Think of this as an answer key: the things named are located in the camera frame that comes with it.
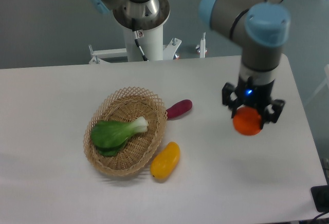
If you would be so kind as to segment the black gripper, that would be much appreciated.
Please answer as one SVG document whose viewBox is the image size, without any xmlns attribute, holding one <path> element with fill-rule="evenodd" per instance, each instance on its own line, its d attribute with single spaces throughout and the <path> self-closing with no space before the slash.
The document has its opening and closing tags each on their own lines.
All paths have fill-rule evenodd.
<svg viewBox="0 0 329 224">
<path fill-rule="evenodd" d="M 285 101 L 271 99 L 274 81 L 265 85 L 254 85 L 252 81 L 239 77 L 237 87 L 227 82 L 222 88 L 222 104 L 231 110 L 231 119 L 242 105 L 254 108 L 261 116 L 260 129 L 267 123 L 276 123 L 283 111 Z"/>
</svg>

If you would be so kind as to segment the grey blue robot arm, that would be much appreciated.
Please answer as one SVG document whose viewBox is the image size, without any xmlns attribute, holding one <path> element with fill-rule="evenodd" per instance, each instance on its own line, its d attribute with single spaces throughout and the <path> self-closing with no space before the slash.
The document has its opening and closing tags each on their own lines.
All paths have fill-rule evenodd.
<svg viewBox="0 0 329 224">
<path fill-rule="evenodd" d="M 164 60 L 163 25 L 168 0 L 90 0 L 103 14 L 112 12 L 125 33 L 129 61 Z M 232 117 L 241 106 L 254 109 L 260 125 L 276 123 L 285 105 L 271 97 L 282 48 L 288 39 L 290 14 L 284 0 L 201 0 L 200 19 L 242 48 L 237 85 L 226 83 L 222 103 Z"/>
</svg>

